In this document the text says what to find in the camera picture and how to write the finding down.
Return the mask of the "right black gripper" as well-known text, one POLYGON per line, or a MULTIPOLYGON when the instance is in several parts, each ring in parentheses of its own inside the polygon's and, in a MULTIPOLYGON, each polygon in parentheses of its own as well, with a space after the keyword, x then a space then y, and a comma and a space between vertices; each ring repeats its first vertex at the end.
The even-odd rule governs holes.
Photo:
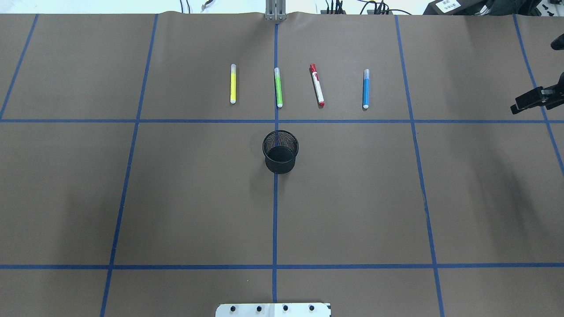
POLYGON ((512 114, 519 114, 524 110, 534 107, 544 107, 546 110, 552 110, 564 103, 564 73, 559 77, 555 85, 544 88, 538 86, 518 96, 516 103, 510 106, 512 114))

